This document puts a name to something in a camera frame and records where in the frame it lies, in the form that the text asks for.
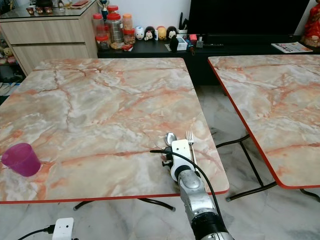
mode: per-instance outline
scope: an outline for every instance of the metal fork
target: metal fork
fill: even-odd
[[[193,162],[194,164],[197,164],[197,160],[196,160],[196,156],[195,156],[195,151],[194,151],[194,147],[193,144],[195,143],[194,141],[194,135],[192,133],[192,131],[186,131],[186,139],[189,142],[189,145],[191,146],[191,151],[192,151],[192,158],[193,158]]]

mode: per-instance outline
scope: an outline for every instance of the red table edge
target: red table edge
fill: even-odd
[[[245,129],[249,132],[249,135],[250,135],[250,137],[252,138],[255,146],[258,148],[258,150],[259,150],[259,152],[260,152],[260,154],[261,154],[261,156],[262,156],[262,158],[263,158],[266,166],[268,167],[271,175],[273,176],[275,182],[276,182],[280,187],[282,187],[282,188],[284,188],[284,189],[310,189],[310,188],[320,188],[320,185],[287,186],[287,185],[285,185],[284,183],[282,183],[282,182],[280,181],[280,179],[278,178],[276,172],[274,171],[274,169],[272,168],[270,162],[268,161],[268,159],[267,159],[264,151],[261,149],[260,145],[258,144],[258,141],[256,140],[255,136],[254,136],[253,133],[251,132],[251,130],[250,130],[249,126],[247,125],[244,117],[242,116],[242,114],[240,113],[239,109],[237,108],[235,102],[233,101],[231,95],[229,94],[229,92],[228,92],[228,90],[226,89],[225,85],[224,85],[223,82],[221,81],[218,73],[217,73],[216,70],[215,70],[215,67],[212,65],[212,63],[210,62],[209,58],[208,58],[208,62],[209,62],[210,66],[211,66],[211,68],[212,68],[212,70],[213,70],[214,75],[215,75],[216,78],[219,80],[220,85],[222,86],[224,92],[227,94],[230,102],[232,103],[232,105],[233,105],[236,113],[237,113],[238,116],[240,117],[240,119],[241,119],[241,121],[242,121]]]
[[[224,191],[215,192],[216,195],[225,194],[229,188]],[[48,203],[69,203],[84,201],[102,201],[102,200],[121,200],[121,199],[144,199],[144,198],[164,198],[179,197],[180,193],[157,194],[157,195],[136,195],[136,196],[107,196],[95,198],[74,198],[74,199],[53,199],[53,200],[28,200],[28,201],[0,201],[0,204],[48,204]]]

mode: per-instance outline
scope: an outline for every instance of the robotic arm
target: robotic arm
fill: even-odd
[[[179,184],[180,197],[184,202],[185,212],[195,239],[234,240],[228,233],[215,203],[205,191],[205,183],[200,174],[195,171],[193,164],[182,158],[191,159],[188,141],[176,140],[172,142],[171,147],[166,147],[165,151],[152,150],[151,152],[166,152],[166,160],[162,165],[169,166],[171,177]]]

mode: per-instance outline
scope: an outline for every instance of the wooden cabinet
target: wooden cabinet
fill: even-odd
[[[0,28],[27,76],[45,59],[97,58],[92,15],[98,12],[96,1],[84,9],[66,9],[65,14],[50,16],[21,17],[17,15],[23,12],[17,11],[13,14],[17,17],[2,15]]]

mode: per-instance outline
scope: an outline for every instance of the marble table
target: marble table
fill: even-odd
[[[0,106],[0,155],[25,142],[42,165],[23,177],[0,163],[0,203],[178,196],[149,150],[165,147],[166,132],[183,139],[190,128],[199,166],[217,194],[227,192],[182,58],[42,62]]]
[[[320,55],[208,60],[276,183],[320,187]]]

